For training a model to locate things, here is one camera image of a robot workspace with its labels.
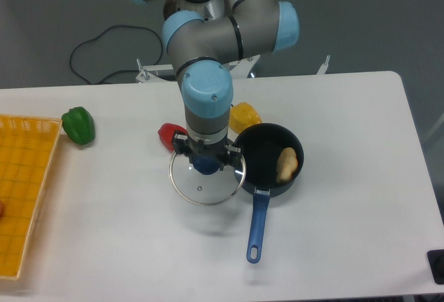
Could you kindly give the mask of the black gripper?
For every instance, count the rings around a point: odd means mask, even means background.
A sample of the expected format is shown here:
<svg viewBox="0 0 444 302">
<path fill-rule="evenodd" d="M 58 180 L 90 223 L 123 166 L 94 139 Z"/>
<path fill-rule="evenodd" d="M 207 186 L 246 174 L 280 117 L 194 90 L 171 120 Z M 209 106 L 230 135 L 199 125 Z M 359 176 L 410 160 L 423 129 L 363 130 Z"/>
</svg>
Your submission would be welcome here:
<svg viewBox="0 0 444 302">
<path fill-rule="evenodd" d="M 195 140 L 190 135 L 175 131 L 171 143 L 175 153 L 188 156 L 190 163 L 195 163 L 198 158 L 209 158 L 219 164 L 220 171 L 223 171 L 225 167 L 242 168 L 241 148 L 234 144 L 226 144 L 226 137 L 218 142 L 210 142 L 203 138 Z"/>
</svg>

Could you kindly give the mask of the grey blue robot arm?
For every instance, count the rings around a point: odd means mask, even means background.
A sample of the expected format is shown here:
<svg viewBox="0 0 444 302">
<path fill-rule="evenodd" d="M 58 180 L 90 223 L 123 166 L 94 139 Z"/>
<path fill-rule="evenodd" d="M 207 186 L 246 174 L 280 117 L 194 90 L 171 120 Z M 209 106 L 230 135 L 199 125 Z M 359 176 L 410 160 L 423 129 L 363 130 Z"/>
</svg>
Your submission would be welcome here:
<svg viewBox="0 0 444 302">
<path fill-rule="evenodd" d="M 227 66 L 289 48 L 299 32 L 296 9 L 286 1 L 183 0 L 162 28 L 187 127 L 186 138 L 173 137 L 175 152 L 202 174 L 237 166 L 241 154 L 227 139 L 234 94 Z"/>
</svg>

